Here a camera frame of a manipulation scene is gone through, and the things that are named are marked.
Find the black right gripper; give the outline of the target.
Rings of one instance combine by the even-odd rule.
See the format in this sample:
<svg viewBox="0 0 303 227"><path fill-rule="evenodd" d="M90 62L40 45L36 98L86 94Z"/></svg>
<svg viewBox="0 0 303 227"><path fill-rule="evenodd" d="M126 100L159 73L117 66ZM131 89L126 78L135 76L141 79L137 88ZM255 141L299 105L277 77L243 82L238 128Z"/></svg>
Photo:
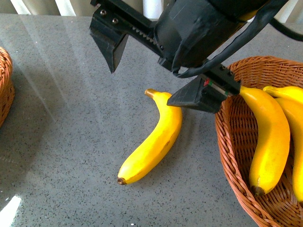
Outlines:
<svg viewBox="0 0 303 227"><path fill-rule="evenodd" d="M97 9L90 35L111 73L122 59L129 36L156 53L161 66L177 71L202 66L246 20L244 0L171 0L156 21L121 0L93 0L91 5ZM198 76L174 93L167 105L214 114L226 99L226 91Z"/></svg>

